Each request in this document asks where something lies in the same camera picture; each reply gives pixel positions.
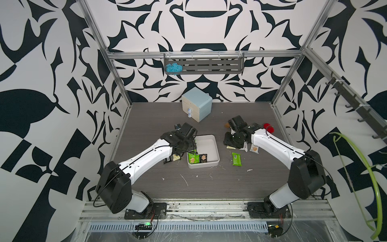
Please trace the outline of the white cookie packet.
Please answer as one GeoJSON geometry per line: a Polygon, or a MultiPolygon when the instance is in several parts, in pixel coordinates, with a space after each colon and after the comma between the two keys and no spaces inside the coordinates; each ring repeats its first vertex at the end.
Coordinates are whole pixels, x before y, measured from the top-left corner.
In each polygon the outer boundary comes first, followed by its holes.
{"type": "Polygon", "coordinates": [[[247,142],[244,142],[242,150],[244,150],[245,152],[248,152],[248,144],[247,144],[247,142]]]}
{"type": "Polygon", "coordinates": [[[253,153],[259,154],[259,147],[252,144],[250,147],[250,151],[253,153]]]}

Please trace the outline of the green cookie packet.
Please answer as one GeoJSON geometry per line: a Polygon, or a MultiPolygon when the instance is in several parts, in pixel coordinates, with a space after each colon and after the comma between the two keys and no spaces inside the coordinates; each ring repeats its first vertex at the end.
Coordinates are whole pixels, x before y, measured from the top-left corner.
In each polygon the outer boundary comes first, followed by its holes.
{"type": "Polygon", "coordinates": [[[197,164],[197,163],[200,163],[200,155],[199,154],[192,154],[192,153],[189,153],[188,154],[188,163],[189,164],[197,164]]]}
{"type": "Polygon", "coordinates": [[[241,156],[238,153],[232,153],[232,162],[234,166],[242,166],[241,156]]]}

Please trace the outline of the white storage box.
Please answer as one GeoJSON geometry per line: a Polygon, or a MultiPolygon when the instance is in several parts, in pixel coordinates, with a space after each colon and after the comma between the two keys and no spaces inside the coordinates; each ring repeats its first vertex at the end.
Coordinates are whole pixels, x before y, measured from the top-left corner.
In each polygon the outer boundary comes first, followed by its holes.
{"type": "Polygon", "coordinates": [[[195,137],[195,142],[197,145],[197,149],[193,152],[189,152],[192,154],[207,154],[208,162],[207,163],[197,163],[197,164],[189,164],[187,160],[188,167],[190,169],[198,169],[198,168],[207,168],[207,167],[215,167],[218,166],[220,161],[220,155],[217,147],[216,138],[214,135],[201,135],[195,137]]]}

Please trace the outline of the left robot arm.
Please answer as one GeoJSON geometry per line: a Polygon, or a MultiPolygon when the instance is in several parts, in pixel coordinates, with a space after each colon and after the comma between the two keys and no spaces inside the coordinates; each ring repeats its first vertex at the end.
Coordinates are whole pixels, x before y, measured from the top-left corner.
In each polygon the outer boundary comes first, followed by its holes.
{"type": "Polygon", "coordinates": [[[97,199],[102,199],[113,214],[125,209],[146,213],[152,203],[144,192],[136,192],[132,185],[146,171],[161,161],[171,162],[196,150],[197,129],[188,123],[166,132],[150,147],[118,164],[111,161],[103,169],[96,186],[97,199]]]}

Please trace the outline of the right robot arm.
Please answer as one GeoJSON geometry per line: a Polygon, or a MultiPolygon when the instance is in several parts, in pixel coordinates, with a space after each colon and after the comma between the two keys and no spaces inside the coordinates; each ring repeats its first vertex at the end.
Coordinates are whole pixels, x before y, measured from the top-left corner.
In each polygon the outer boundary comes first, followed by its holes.
{"type": "Polygon", "coordinates": [[[231,132],[225,134],[223,144],[242,148],[245,143],[265,150],[289,169],[288,181],[264,199],[264,212],[274,213],[297,201],[305,200],[327,183],[320,155],[298,149],[275,137],[268,128],[247,124],[241,116],[228,121],[231,132]]]}

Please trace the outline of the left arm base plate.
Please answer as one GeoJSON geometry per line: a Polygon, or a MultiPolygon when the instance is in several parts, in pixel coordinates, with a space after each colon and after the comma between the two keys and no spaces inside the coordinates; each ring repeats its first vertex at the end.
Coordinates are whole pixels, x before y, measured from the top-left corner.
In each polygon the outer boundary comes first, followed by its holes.
{"type": "Polygon", "coordinates": [[[137,220],[159,218],[164,219],[167,212],[167,203],[151,203],[143,212],[136,212],[135,210],[126,209],[124,219],[125,220],[137,220]]]}

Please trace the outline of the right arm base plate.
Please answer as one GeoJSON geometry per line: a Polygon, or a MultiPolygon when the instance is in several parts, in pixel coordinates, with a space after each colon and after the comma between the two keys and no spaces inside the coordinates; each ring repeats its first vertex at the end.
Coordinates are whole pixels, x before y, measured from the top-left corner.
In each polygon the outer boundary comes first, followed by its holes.
{"type": "Polygon", "coordinates": [[[288,205],[278,209],[269,202],[248,202],[246,211],[251,219],[292,218],[288,205]]]}

